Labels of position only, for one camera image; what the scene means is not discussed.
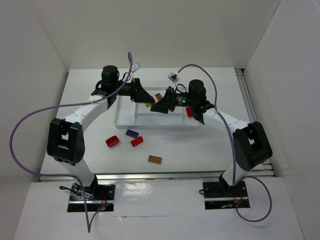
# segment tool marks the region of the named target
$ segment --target red block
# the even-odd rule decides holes
[[[108,145],[109,148],[117,145],[119,142],[120,140],[117,136],[112,136],[105,141],[105,143]]]
[[[189,117],[189,118],[192,118],[192,111],[191,111],[191,107],[186,107],[185,108],[185,112],[186,112],[186,115]]]
[[[144,139],[142,138],[142,136],[137,137],[136,139],[131,141],[132,147],[137,146],[138,144],[142,143],[144,141]]]

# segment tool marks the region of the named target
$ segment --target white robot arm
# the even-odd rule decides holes
[[[115,66],[105,66],[101,76],[102,80],[96,84],[88,100],[91,104],[81,106],[64,119],[55,118],[51,121],[47,143],[47,153],[60,162],[71,175],[77,176],[83,183],[85,191],[92,195],[99,192],[99,186],[97,177],[90,171],[84,160],[84,132],[97,117],[110,108],[117,99],[117,95],[101,99],[124,84],[124,87],[118,91],[118,95],[128,96],[136,103],[155,102],[143,89],[139,78],[133,78],[130,83],[119,80],[119,72]]]
[[[190,81],[188,92],[176,90],[169,87],[151,111],[167,114],[169,111],[173,112],[175,107],[191,107],[193,118],[203,125],[212,126],[224,133],[227,132],[227,125],[232,135],[236,163],[235,171],[232,165],[219,177],[223,188],[231,189],[255,166],[272,156],[273,152],[261,123],[244,122],[216,109],[207,100],[206,89],[201,80]]]

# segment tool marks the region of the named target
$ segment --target blue lego brick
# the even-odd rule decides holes
[[[128,131],[126,131],[125,135],[136,139],[139,136],[139,133],[128,129]]]

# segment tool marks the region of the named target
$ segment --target wire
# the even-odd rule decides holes
[[[123,81],[123,80],[125,79],[126,74],[129,74],[129,72],[125,72],[125,73],[122,75],[122,79],[119,80],[119,81]]]
[[[183,93],[182,91],[180,91],[180,90],[178,89],[178,86],[183,87],[183,88],[184,88],[184,92],[187,92],[186,87],[185,87],[183,84],[181,84],[181,83],[179,83],[179,84],[176,85],[175,90],[176,90],[177,92],[179,92],[179,93],[181,93],[181,94]]]
[[[245,176],[243,178],[241,178],[240,180],[238,180],[237,182],[236,181],[236,164],[237,164],[237,160],[236,160],[236,151],[235,151],[235,146],[234,146],[234,141],[233,141],[233,137],[232,137],[232,134],[231,134],[231,131],[230,131],[230,128],[229,128],[229,125],[227,123],[227,121],[225,120],[224,116],[218,111],[218,107],[217,107],[217,98],[218,98],[218,91],[217,91],[217,86],[215,84],[215,81],[213,80],[213,78],[210,76],[210,74],[204,69],[202,68],[201,66],[199,65],[196,65],[196,64],[187,64],[185,66],[183,66],[182,68],[179,69],[178,71],[178,74],[185,68],[187,67],[196,67],[198,69],[201,69],[208,77],[209,79],[211,80],[212,84],[213,84],[213,87],[214,87],[214,92],[215,92],[215,97],[214,97],[214,108],[215,108],[215,111],[217,112],[217,114],[219,115],[219,117],[222,119],[224,125],[225,125],[225,128],[227,130],[227,133],[228,133],[228,136],[229,136],[229,140],[230,140],[230,143],[231,143],[231,150],[232,150],[232,164],[233,164],[233,171],[232,171],[232,185],[235,186],[237,185],[239,182],[241,182],[242,180],[244,180],[245,178],[252,178],[252,179],[255,179],[257,180],[258,182],[260,182],[263,187],[265,188],[267,194],[268,194],[268,197],[269,197],[269,201],[270,201],[270,207],[269,207],[269,210],[267,212],[267,214],[258,219],[258,220],[250,220],[250,219],[247,219],[245,218],[244,216],[242,216],[239,211],[238,211],[238,206],[240,203],[242,203],[244,200],[240,201],[237,203],[237,205],[235,206],[235,210],[236,210],[236,213],[240,216],[240,218],[242,218],[243,220],[246,220],[248,222],[251,222],[251,223],[258,223],[258,222],[261,222],[263,220],[265,220],[271,213],[271,210],[272,210],[272,198],[271,198],[271,195],[270,195],[270,192],[267,188],[267,186],[258,178],[254,177],[254,176]]]
[[[106,198],[106,193],[103,191],[103,196],[104,196],[104,203],[107,204],[107,198]]]
[[[61,190],[69,190],[71,193],[73,193],[73,194],[75,194],[77,196],[79,195],[79,193],[76,190],[68,188],[66,186],[60,186],[59,189],[61,189]]]
[[[267,217],[269,217],[270,213],[271,213],[271,210],[272,210],[272,198],[271,198],[271,194],[269,192],[269,189],[267,188],[267,186],[258,178],[256,178],[255,176],[247,176],[245,178],[250,178],[250,179],[255,179],[257,180],[259,183],[262,184],[262,186],[264,187],[266,193],[268,194],[268,198],[269,198],[269,202],[270,202],[270,205],[269,205],[269,210],[268,212],[266,213],[266,215],[260,219],[257,219],[257,220],[251,220],[251,219],[248,219],[248,218],[245,218],[244,216],[242,216],[239,212],[239,205],[241,203],[243,203],[245,200],[242,200],[240,202],[238,202],[235,206],[235,210],[236,210],[236,213],[239,215],[240,218],[242,218],[243,220],[246,220],[247,222],[250,222],[250,223],[258,223],[258,222],[261,222],[263,220],[265,220]]]
[[[44,107],[44,108],[41,108],[41,109],[38,109],[36,111],[33,111],[27,115],[25,115],[23,118],[21,118],[17,124],[14,126],[12,132],[11,132],[11,135],[10,135],[10,139],[9,139],[9,148],[10,148],[10,153],[11,153],[11,156],[13,158],[13,160],[15,161],[15,163],[20,167],[22,168],[24,171],[30,173],[30,174],[33,174],[33,175],[36,175],[36,176],[39,176],[39,177],[71,177],[71,178],[74,178],[76,179],[80,186],[81,186],[81,189],[82,189],[82,192],[83,192],[83,201],[84,201],[84,212],[85,212],[85,219],[86,219],[86,224],[87,224],[87,229],[88,229],[88,233],[90,233],[91,231],[91,223],[94,219],[94,217],[97,215],[97,213],[102,209],[101,207],[98,208],[97,212],[95,212],[95,214],[92,216],[92,219],[91,221],[89,221],[89,216],[88,216],[88,206],[87,206],[87,199],[86,199],[86,194],[85,194],[85,187],[83,185],[83,183],[81,182],[81,180],[75,176],[75,175],[71,175],[71,174],[47,174],[47,173],[40,173],[40,172],[35,172],[35,171],[32,171],[28,168],[26,168],[25,166],[23,166],[20,161],[17,159],[16,157],[16,154],[14,152],[14,148],[13,148],[13,140],[14,140],[14,136],[15,136],[15,133],[18,129],[18,127],[20,126],[20,124],[26,120],[27,118],[31,117],[32,115],[34,114],[37,114],[37,113],[40,113],[40,112],[43,112],[43,111],[46,111],[46,110],[50,110],[50,109],[57,109],[57,108],[64,108],[64,107],[74,107],[74,106],[83,106],[83,105],[89,105],[89,104],[95,104],[95,103],[98,103],[98,102],[101,102],[103,100],[106,100],[112,96],[114,96],[115,94],[117,94],[120,89],[122,89],[126,82],[129,80],[129,76],[131,74],[131,71],[132,71],[132,65],[133,65],[133,59],[132,59],[132,54],[131,52],[128,52],[128,59],[129,59],[129,63],[130,63],[130,66],[129,66],[129,72],[128,72],[128,75],[125,79],[125,81],[121,84],[121,86],[115,90],[113,93],[109,94],[108,96],[105,96],[101,99],[98,99],[98,100],[95,100],[95,101],[89,101],[89,102],[81,102],[81,103],[70,103],[70,104],[62,104],[62,105],[55,105],[55,106],[48,106],[48,107]]]
[[[230,128],[228,126],[228,123],[227,121],[225,120],[225,118],[222,116],[222,114],[218,111],[218,107],[217,107],[217,100],[218,100],[218,91],[217,91],[217,86],[216,86],[216,83],[214,81],[214,79],[210,76],[210,74],[204,69],[202,68],[201,66],[199,65],[196,65],[196,64],[187,64],[183,67],[181,67],[179,70],[178,70],[178,74],[185,68],[187,67],[196,67],[200,70],[202,70],[208,77],[209,79],[211,80],[212,84],[213,84],[213,87],[214,87],[214,93],[215,93],[215,96],[214,96],[214,109],[215,111],[217,112],[217,114],[219,115],[219,117],[222,119],[225,127],[226,127],[226,130],[227,130],[227,133],[228,133],[228,136],[229,136],[229,140],[230,140],[230,144],[231,144],[231,150],[232,150],[232,162],[233,162],[233,172],[232,172],[232,185],[234,186],[235,185],[235,180],[236,180],[236,151],[235,151],[235,146],[234,146],[234,141],[233,141],[233,137],[232,137],[232,133],[230,131]]]
[[[241,199],[236,199],[236,192],[241,196]],[[243,196],[243,194],[238,190],[238,189],[236,189],[236,192],[234,192],[234,203],[238,203],[239,201],[241,201],[241,200],[243,200],[244,199],[244,196]]]
[[[100,207],[102,207],[102,204],[104,204],[104,196],[102,195],[101,192],[100,192],[100,195],[101,195],[101,204],[100,204]]]

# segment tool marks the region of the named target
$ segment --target white label tag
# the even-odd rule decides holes
[[[136,71],[138,71],[140,69],[140,65],[139,63],[135,63],[133,66],[132,66],[132,69],[131,69],[131,72],[134,74]]]

